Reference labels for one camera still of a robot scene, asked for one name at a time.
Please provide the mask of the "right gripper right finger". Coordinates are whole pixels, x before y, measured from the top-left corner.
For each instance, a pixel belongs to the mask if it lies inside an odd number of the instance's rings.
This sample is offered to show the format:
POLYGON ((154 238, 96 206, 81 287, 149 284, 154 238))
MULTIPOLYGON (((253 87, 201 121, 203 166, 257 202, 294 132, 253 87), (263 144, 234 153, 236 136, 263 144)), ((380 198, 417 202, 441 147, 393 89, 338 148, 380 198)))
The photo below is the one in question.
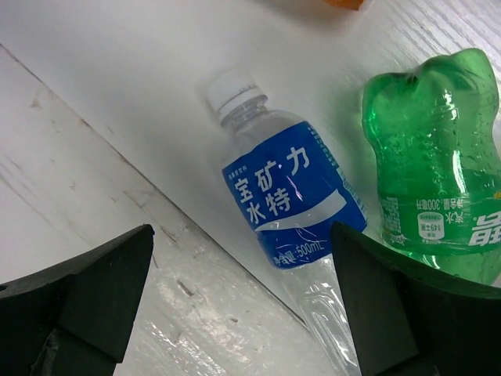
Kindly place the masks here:
POLYGON ((500 289, 454 277, 350 226, 330 231, 364 375, 498 375, 500 289))

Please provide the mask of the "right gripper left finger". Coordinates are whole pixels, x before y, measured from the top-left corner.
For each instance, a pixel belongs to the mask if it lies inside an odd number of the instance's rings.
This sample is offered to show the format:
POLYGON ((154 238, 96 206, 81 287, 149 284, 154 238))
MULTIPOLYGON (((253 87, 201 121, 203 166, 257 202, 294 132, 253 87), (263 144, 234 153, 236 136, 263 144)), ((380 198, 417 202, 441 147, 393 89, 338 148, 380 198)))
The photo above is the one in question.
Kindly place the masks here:
POLYGON ((132 334, 153 254, 142 225, 1 285, 3 375, 112 375, 132 334))

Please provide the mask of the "blue label bottle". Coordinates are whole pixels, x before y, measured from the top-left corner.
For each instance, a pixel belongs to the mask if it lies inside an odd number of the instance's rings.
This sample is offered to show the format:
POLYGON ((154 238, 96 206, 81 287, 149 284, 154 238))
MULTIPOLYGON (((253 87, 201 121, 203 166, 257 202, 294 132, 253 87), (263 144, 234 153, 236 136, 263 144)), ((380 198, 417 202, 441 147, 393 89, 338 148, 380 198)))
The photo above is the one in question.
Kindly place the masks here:
POLYGON ((244 70, 227 70, 207 99, 229 144, 222 175, 279 282, 339 375, 361 372, 334 266, 331 227, 363 232, 362 202, 315 128, 267 108, 244 70))

